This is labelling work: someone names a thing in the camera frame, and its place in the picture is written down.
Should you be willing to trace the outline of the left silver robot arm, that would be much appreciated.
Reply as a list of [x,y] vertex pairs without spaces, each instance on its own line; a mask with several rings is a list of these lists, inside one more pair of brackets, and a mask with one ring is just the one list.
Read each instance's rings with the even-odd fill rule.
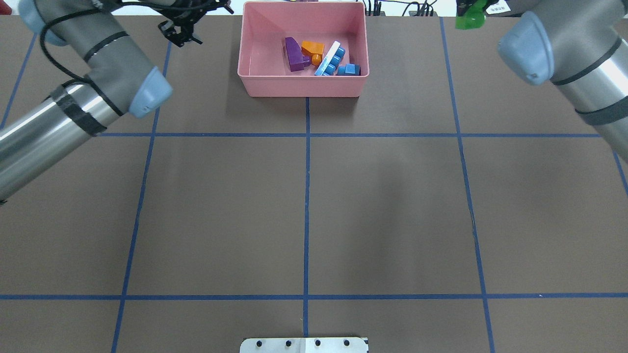
[[123,29],[114,12],[147,7],[178,47],[201,43],[195,24],[228,0],[21,0],[23,23],[42,53],[69,77],[38,106],[1,130],[1,203],[123,115],[144,118],[172,95],[164,74]]

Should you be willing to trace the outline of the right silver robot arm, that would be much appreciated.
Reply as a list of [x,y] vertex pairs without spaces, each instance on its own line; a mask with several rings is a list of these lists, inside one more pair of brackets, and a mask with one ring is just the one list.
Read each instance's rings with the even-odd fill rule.
[[628,48],[615,24],[625,0],[541,0],[502,37],[505,65],[530,85],[551,82],[584,123],[628,156]]

